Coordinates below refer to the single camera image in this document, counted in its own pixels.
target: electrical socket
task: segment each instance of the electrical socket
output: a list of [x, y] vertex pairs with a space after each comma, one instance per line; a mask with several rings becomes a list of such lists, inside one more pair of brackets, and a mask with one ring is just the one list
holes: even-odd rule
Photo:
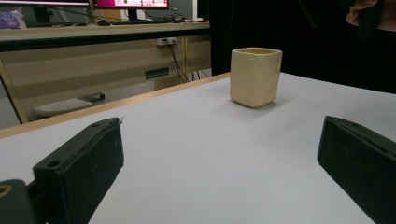
[[168, 43], [171, 45], [175, 45], [177, 42], [177, 37], [165, 37], [157, 39], [157, 46], [167, 45]]

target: human hand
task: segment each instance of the human hand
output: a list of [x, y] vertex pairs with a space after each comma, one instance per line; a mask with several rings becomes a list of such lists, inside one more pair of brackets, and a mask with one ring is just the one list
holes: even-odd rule
[[[346, 21], [359, 26], [359, 14], [367, 7], [372, 7], [378, 0], [356, 0], [355, 6], [349, 9]], [[396, 0], [384, 0], [377, 29], [396, 32]]]

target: black desk trim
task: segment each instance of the black desk trim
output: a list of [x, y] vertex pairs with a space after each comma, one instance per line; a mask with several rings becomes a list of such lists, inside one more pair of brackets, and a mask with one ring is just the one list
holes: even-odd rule
[[115, 43], [133, 40], [156, 39], [168, 36], [187, 36], [187, 35], [209, 35], [210, 28], [196, 30], [178, 30], [164, 32], [149, 32], [135, 34], [116, 34], [116, 35], [89, 35], [73, 37], [56, 37], [31, 40], [9, 40], [2, 41], [0, 51], [16, 51], [26, 49], [51, 49], [82, 45], [95, 45], [105, 43]]

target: black curtain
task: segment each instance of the black curtain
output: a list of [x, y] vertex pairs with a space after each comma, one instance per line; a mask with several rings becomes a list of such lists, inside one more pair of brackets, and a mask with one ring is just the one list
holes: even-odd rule
[[325, 19], [318, 29], [297, 0], [208, 1], [214, 76], [230, 71], [233, 49], [263, 47], [283, 51], [282, 72], [396, 93], [396, 33], [358, 39], [358, 27], [345, 21], [348, 8], [335, 0], [318, 7]]

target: beige cup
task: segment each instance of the beige cup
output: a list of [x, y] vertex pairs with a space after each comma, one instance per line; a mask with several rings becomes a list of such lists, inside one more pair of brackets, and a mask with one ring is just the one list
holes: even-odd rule
[[282, 51], [234, 49], [231, 58], [231, 99], [248, 107], [261, 107], [276, 98]]

